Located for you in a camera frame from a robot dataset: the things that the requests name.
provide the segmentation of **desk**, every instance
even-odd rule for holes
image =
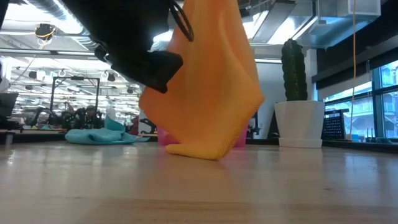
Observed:
[[[395,223],[398,157],[247,146],[218,162],[157,143],[0,150],[8,223]]]

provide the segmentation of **teal cloth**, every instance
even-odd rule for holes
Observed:
[[[147,141],[149,138],[139,138],[126,133],[124,126],[112,120],[109,116],[105,118],[105,128],[101,129],[72,129],[65,135],[68,142],[74,144],[91,145],[117,145],[132,144],[134,142]]]

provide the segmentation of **black cable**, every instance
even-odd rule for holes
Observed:
[[[189,23],[187,15],[185,15],[185,13],[182,10],[182,8],[180,7],[180,5],[178,5],[178,3],[175,2],[174,0],[170,0],[170,12],[172,13],[173,18],[174,18],[175,22],[177,23],[178,27],[181,29],[182,33],[187,37],[187,39],[190,42],[192,42],[194,39],[192,26]],[[181,18],[178,15],[178,13],[181,14],[182,19],[184,20],[185,24],[187,25],[188,30],[185,28],[184,24],[182,23]]]

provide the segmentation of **orange fabric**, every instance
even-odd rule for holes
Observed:
[[[180,54],[184,65],[166,94],[146,88],[140,107],[181,143],[167,146],[167,152],[218,160],[264,97],[237,1],[186,0],[183,9],[195,40],[189,42],[175,30],[168,51]]]

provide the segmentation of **ceiling pipe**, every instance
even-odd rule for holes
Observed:
[[[80,29],[80,33],[77,35],[89,35],[88,31],[80,24],[80,22],[75,18],[75,16],[61,3],[59,0],[24,0],[27,4],[30,4],[37,9],[40,9],[44,13],[53,15],[56,19],[60,21],[58,28],[66,33],[71,28]],[[97,43],[93,42],[89,37],[72,37],[82,46],[90,51],[94,51],[97,47]]]

